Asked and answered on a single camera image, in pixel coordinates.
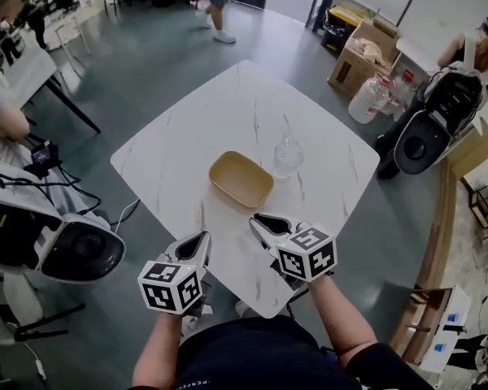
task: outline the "clear glass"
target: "clear glass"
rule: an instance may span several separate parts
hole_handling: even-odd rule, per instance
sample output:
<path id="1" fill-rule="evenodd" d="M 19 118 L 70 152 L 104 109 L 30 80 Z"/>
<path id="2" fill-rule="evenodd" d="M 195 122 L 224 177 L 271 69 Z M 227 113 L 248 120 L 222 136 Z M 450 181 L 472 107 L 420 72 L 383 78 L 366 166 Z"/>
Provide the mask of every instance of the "clear glass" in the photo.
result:
<path id="1" fill-rule="evenodd" d="M 275 147 L 273 175 L 280 180 L 289 178 L 302 164 L 303 158 L 303 150 L 294 139 L 290 126 L 285 121 L 282 126 L 282 140 Z"/>

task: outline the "person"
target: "person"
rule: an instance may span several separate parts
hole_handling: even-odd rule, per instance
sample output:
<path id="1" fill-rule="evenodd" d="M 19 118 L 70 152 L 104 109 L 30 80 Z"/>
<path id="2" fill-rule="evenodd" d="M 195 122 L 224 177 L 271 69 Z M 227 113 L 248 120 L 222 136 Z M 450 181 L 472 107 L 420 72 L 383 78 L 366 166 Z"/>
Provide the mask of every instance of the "person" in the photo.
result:
<path id="1" fill-rule="evenodd" d="M 467 340 L 458 340 L 455 348 L 464 352 L 453 353 L 448 359 L 449 366 L 479 371 L 481 377 L 488 377 L 488 333 Z"/>
<path id="2" fill-rule="evenodd" d="M 181 316 L 161 313 L 135 366 L 132 390 L 431 389 L 388 345 L 377 342 L 329 276 L 308 287 L 338 362 L 287 316 L 222 323 L 180 346 Z"/>
<path id="3" fill-rule="evenodd" d="M 13 56 L 18 59 L 21 53 L 16 49 L 15 43 L 9 36 L 9 31 L 11 27 L 7 23 L 6 18 L 2 18 L 0 21 L 0 49 L 3 55 L 6 57 L 7 63 L 11 66 L 14 62 Z"/>
<path id="4" fill-rule="evenodd" d="M 488 17 L 484 19 L 481 26 L 477 29 L 478 36 L 475 42 L 475 59 L 473 66 L 479 72 L 488 72 Z M 448 47 L 442 53 L 438 59 L 439 67 L 447 67 L 455 61 L 464 60 L 465 42 L 469 37 L 463 33 L 458 35 L 453 41 L 450 42 Z M 484 102 L 488 101 L 488 80 L 486 84 L 486 98 Z"/>
<path id="5" fill-rule="evenodd" d="M 47 49 L 47 44 L 43 39 L 46 31 L 45 16 L 41 7 L 32 4 L 30 0 L 22 0 L 24 7 L 18 14 L 18 17 L 26 22 L 34 31 L 36 42 L 42 49 Z"/>
<path id="6" fill-rule="evenodd" d="M 0 162 L 21 169 L 32 164 L 31 152 L 19 144 L 19 141 L 22 141 L 29 132 L 29 123 L 24 113 L 11 102 L 7 91 L 0 86 Z M 44 182 L 62 182 L 62 180 L 53 170 L 49 170 L 49 175 Z M 77 213 L 89 208 L 73 187 L 50 186 L 46 189 L 46 193 L 61 215 Z M 93 212 L 88 212 L 85 216 L 110 229 L 110 224 Z"/>
<path id="7" fill-rule="evenodd" d="M 210 5 L 204 9 L 199 10 L 195 14 L 199 24 L 204 28 L 215 27 L 213 38 L 223 43 L 235 43 L 237 40 L 235 36 L 223 29 L 222 11 L 224 6 L 229 3 L 229 0 L 209 0 Z"/>

